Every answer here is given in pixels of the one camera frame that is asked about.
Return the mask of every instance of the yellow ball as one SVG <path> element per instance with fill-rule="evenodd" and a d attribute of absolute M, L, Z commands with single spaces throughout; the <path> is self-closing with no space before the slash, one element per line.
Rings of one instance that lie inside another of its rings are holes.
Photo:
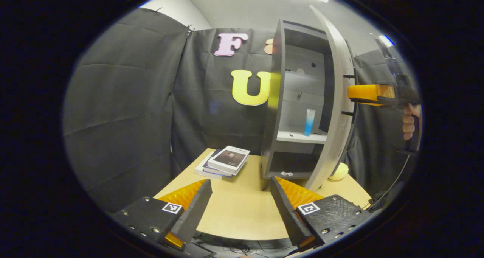
<path fill-rule="evenodd" d="M 345 163 L 339 163 L 338 168 L 336 169 L 336 172 L 334 172 L 334 175 L 332 175 L 328 179 L 340 180 L 344 178 L 346 174 L 348 174 L 348 170 L 349 170 L 348 165 L 346 165 Z"/>

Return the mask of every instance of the white wall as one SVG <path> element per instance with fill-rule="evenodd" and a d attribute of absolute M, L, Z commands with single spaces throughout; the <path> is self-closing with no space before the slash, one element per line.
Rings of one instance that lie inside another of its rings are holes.
<path fill-rule="evenodd" d="M 159 12 L 174 18 L 185 26 L 192 24 L 190 28 L 195 27 L 195 30 L 212 29 L 199 9 L 190 0 L 150 0 L 140 7 L 151 10 L 161 8 L 158 10 Z"/>
<path fill-rule="evenodd" d="M 191 0 L 213 28 L 243 27 L 275 31 L 279 19 L 320 28 L 309 8 L 323 13 L 346 39 L 356 54 L 378 49 L 369 35 L 382 34 L 372 24 L 337 0 Z"/>

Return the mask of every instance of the shelf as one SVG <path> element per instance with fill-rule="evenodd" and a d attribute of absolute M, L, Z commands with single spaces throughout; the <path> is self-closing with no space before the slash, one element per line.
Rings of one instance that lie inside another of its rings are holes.
<path fill-rule="evenodd" d="M 320 129 L 316 129 L 309 136 L 304 136 L 302 132 L 297 132 L 297 131 L 278 131 L 277 132 L 277 141 L 283 141 L 283 142 L 325 144 L 327 137 L 328 137 L 328 134 Z"/>

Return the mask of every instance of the ceiling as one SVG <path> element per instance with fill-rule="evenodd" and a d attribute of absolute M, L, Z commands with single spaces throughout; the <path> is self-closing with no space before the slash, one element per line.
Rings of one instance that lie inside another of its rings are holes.
<path fill-rule="evenodd" d="M 242 27 L 275 31 L 279 19 L 320 28 L 309 5 L 321 11 L 356 54 L 377 49 L 369 35 L 382 34 L 344 3 L 329 0 L 190 0 L 213 28 Z"/>

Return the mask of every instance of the black handle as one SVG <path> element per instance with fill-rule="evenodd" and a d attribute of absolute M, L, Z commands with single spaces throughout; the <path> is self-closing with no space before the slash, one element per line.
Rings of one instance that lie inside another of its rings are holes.
<path fill-rule="evenodd" d="M 406 141 L 405 150 L 411 153 L 416 153 L 420 139 L 420 120 L 415 115 L 412 115 L 412 117 L 414 121 L 413 124 L 415 125 L 415 131 L 413 132 L 412 137 Z"/>

